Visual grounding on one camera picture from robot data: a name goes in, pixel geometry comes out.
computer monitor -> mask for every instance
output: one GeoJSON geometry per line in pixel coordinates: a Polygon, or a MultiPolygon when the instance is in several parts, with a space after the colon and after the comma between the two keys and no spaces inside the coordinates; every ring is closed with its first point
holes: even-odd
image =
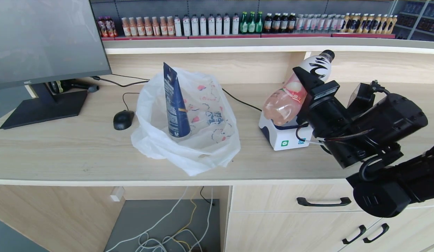
{"type": "Polygon", "coordinates": [[[53,95],[47,83],[109,74],[89,0],[0,1],[0,89],[31,85],[38,96],[1,129],[77,116],[87,91],[53,95]]]}

robotic arm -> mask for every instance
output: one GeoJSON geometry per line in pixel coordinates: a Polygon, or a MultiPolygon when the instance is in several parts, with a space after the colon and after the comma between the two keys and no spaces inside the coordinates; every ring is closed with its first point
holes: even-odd
{"type": "Polygon", "coordinates": [[[293,70],[308,93],[297,122],[310,124],[313,136],[343,169],[362,162],[359,172],[346,179],[365,212],[394,217],[409,204],[434,198],[434,147],[389,166],[403,156],[397,141],[428,125],[414,102],[372,81],[359,84],[346,108],[334,96],[340,87],[336,81],[324,83],[301,67],[293,70]],[[376,92],[386,97],[373,105],[376,92]]]}

monitor stand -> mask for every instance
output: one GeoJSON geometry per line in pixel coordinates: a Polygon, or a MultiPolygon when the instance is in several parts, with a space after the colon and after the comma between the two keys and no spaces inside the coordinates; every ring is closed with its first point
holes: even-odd
{"type": "Polygon", "coordinates": [[[38,98],[22,101],[1,129],[78,116],[88,94],[85,90],[52,95],[46,83],[33,84],[31,88],[38,98]]]}

green glass bottle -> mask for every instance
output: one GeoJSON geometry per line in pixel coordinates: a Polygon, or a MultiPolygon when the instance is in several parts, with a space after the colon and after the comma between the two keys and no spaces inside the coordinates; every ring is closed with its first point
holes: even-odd
{"type": "Polygon", "coordinates": [[[248,33],[254,33],[256,30],[256,19],[254,15],[255,12],[251,11],[249,15],[249,22],[248,22],[248,33]]]}
{"type": "Polygon", "coordinates": [[[246,21],[246,11],[242,12],[242,20],[240,21],[239,31],[245,34],[248,31],[248,22],[246,21]]]}
{"type": "Polygon", "coordinates": [[[262,11],[259,11],[257,13],[257,21],[256,21],[256,33],[261,33],[262,32],[262,11]]]}

bottle cap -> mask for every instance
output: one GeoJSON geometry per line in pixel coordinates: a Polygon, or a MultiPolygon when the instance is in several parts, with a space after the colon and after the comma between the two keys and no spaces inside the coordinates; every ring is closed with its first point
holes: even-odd
{"type": "Polygon", "coordinates": [[[324,50],[322,51],[322,53],[327,53],[330,55],[330,57],[333,59],[335,59],[335,53],[332,50],[324,50]]]}

